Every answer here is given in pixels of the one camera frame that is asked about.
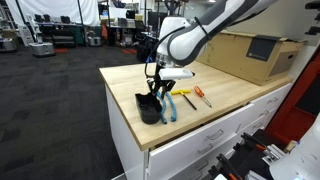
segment wooden work surface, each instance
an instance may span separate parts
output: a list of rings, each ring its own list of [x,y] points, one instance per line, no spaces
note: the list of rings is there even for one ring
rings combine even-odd
[[[136,93],[147,94],[149,92],[144,66],[141,64],[100,69],[141,151],[155,147],[201,124],[211,122],[214,118],[291,81],[291,78],[286,77],[265,86],[258,86],[195,61],[187,68],[196,75],[192,79],[177,80],[172,90],[192,90],[186,96],[198,110],[195,111],[183,96],[174,95],[172,99],[177,108],[177,121],[170,121],[172,110],[168,99],[165,98],[167,101],[165,117],[168,124],[164,125],[159,121],[156,124],[147,125],[140,118],[134,96]],[[149,74],[153,74],[154,70],[155,64],[149,64]],[[193,90],[196,85],[202,89],[212,108],[196,95]]]

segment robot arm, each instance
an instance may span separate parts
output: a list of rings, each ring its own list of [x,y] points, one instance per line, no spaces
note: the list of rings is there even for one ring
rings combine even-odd
[[[217,0],[202,17],[189,24],[183,17],[167,17],[162,24],[157,49],[157,67],[153,80],[148,80],[155,95],[162,87],[162,97],[175,84],[173,79],[193,76],[186,69],[172,68],[192,63],[205,49],[206,43],[226,27],[252,17],[277,0]]]

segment red-handled screwdriver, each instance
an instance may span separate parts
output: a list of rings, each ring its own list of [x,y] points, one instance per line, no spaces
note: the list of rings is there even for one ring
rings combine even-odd
[[[200,89],[198,86],[195,86],[195,87],[194,87],[194,90],[196,91],[196,93],[197,93],[201,98],[204,99],[204,102],[205,102],[209,107],[212,108],[212,106],[211,106],[210,102],[208,101],[208,99],[204,97],[204,93],[201,91],[201,89]]]

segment workbench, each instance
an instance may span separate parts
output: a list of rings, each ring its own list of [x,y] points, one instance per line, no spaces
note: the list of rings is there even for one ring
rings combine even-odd
[[[187,68],[196,75],[177,80],[173,90],[190,89],[186,94],[194,110],[180,96],[172,96],[177,121],[144,124],[137,109],[135,94],[149,92],[144,64],[101,68],[106,86],[112,137],[127,179],[199,179],[217,163],[216,156],[230,157],[233,145],[243,132],[264,129],[291,88],[285,77],[258,86],[199,62]],[[153,74],[155,64],[149,64]],[[199,86],[212,105],[193,91]]]

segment wall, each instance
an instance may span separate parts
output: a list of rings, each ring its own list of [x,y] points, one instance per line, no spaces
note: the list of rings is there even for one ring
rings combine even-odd
[[[227,29],[306,40],[289,72],[290,76],[297,78],[319,44],[320,35],[305,35],[309,27],[316,24],[314,18],[318,14],[317,10],[304,9],[305,4],[311,1],[279,0],[257,17]]]

